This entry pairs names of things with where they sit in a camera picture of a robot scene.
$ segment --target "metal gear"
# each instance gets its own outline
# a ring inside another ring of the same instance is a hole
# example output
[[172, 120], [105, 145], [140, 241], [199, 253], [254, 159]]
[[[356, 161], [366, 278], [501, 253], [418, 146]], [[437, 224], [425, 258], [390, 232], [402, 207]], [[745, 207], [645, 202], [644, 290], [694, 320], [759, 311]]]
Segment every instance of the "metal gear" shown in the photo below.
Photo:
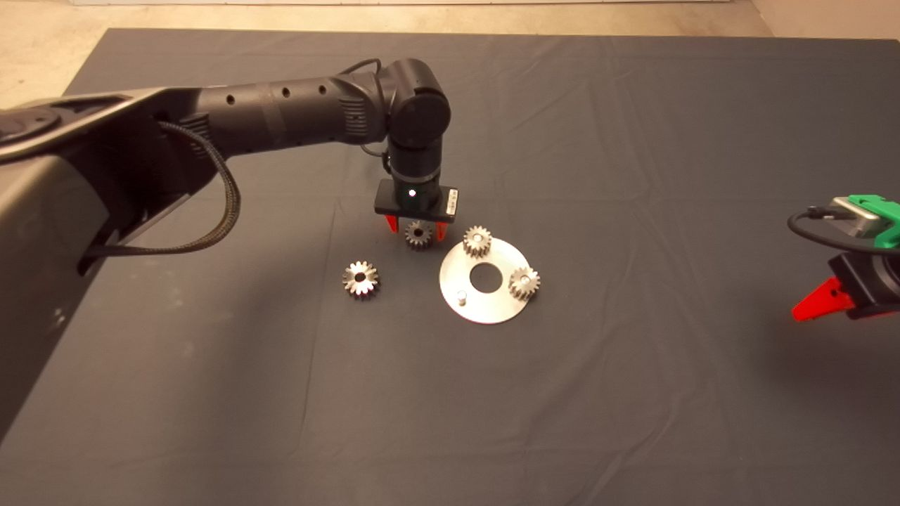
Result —
[[341, 281], [345, 290], [355, 298], [362, 299], [378, 289], [378, 269], [365, 261], [354, 262], [344, 269]]
[[522, 267], [509, 277], [509, 292], [520, 301], [527, 301], [541, 287], [541, 276], [531, 267]]
[[491, 250], [491, 233], [482, 226], [465, 231], [463, 248], [470, 257], [483, 257]]
[[433, 235], [431, 227], [428, 227], [422, 221], [415, 220], [406, 226], [406, 245], [416, 251], [421, 251], [431, 246]]

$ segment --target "dark gray tablecloth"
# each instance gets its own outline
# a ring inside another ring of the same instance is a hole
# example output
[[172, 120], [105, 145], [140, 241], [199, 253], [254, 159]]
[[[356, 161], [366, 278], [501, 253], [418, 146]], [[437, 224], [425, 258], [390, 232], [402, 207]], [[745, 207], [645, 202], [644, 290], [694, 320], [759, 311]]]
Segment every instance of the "dark gray tablecloth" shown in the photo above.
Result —
[[[833, 254], [784, 221], [900, 196], [895, 41], [108, 32], [71, 93], [424, 59], [450, 97], [447, 243], [372, 213], [379, 162], [235, 158], [219, 246], [106, 263], [0, 447], [2, 504], [896, 504], [900, 317], [794, 323]], [[192, 239], [217, 181], [141, 240]], [[479, 326], [464, 228], [544, 284]], [[339, 278], [380, 269], [358, 303]]]

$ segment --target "wall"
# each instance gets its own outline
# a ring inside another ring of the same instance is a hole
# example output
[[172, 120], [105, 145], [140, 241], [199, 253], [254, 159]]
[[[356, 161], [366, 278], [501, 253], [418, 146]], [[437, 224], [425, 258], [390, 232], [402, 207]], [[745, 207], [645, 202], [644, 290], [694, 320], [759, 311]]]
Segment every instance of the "wall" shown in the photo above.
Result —
[[900, 0], [753, 0], [776, 37], [900, 39]]

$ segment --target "bevel gear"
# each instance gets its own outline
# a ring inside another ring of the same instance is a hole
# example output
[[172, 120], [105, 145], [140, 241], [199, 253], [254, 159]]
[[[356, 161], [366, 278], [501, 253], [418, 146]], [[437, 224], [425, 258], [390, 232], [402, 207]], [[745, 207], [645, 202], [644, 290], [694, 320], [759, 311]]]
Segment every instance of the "bevel gear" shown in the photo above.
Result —
[[355, 298], [362, 299], [378, 289], [378, 269], [366, 261], [354, 262], [344, 269], [341, 281], [345, 290]]

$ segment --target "metal plate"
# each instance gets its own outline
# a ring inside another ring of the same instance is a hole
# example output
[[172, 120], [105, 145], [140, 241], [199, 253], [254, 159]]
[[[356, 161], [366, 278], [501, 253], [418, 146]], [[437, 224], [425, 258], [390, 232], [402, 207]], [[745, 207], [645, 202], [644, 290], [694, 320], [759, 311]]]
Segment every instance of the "metal plate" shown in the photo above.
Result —
[[[500, 287], [490, 294], [479, 292], [470, 280], [472, 269], [479, 264], [495, 266], [503, 276]], [[501, 323], [516, 316], [528, 304], [509, 293], [509, 277], [519, 267], [527, 267], [525, 256], [508, 242], [492, 238], [490, 251], [480, 258], [472, 258], [465, 253], [460, 242], [447, 252], [441, 264], [441, 294], [451, 309], [466, 320], [476, 323]], [[460, 304], [464, 295], [465, 304]]]
[[890, 227], [890, 222], [881, 216], [874, 214], [850, 202], [847, 197], [834, 197], [832, 206], [850, 211], [856, 215], [853, 220], [828, 220], [828, 223], [837, 227], [845, 234], [862, 239], [871, 239]]

